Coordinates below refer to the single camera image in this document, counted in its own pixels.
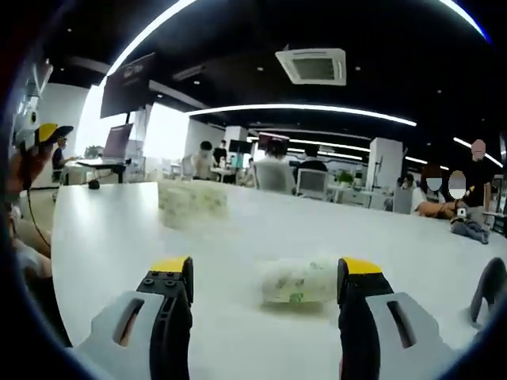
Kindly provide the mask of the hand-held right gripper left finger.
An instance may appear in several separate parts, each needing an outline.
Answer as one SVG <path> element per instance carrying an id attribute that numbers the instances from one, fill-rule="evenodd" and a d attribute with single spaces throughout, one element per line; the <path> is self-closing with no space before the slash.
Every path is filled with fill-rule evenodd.
<path id="1" fill-rule="evenodd" d="M 105 379 L 187 379 L 192 304 L 192 258 L 159 261 L 92 319 L 74 354 Z"/>

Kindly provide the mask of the person's left hand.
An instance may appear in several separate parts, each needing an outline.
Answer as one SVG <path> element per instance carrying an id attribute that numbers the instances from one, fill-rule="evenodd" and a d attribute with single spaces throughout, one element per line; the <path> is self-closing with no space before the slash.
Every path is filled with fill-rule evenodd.
<path id="1" fill-rule="evenodd" d="M 38 150 L 22 152 L 16 150 L 9 161 L 9 172 L 7 175 L 7 193 L 17 195 L 28 190 L 32 182 L 42 173 L 51 153 Z"/>

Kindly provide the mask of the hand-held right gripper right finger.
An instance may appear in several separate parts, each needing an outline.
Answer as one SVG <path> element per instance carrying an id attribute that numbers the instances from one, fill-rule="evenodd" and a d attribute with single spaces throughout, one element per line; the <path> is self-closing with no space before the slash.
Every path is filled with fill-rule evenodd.
<path id="1" fill-rule="evenodd" d="M 458 356 L 436 319 L 372 262 L 337 262 L 337 305 L 341 379 L 435 379 Z"/>

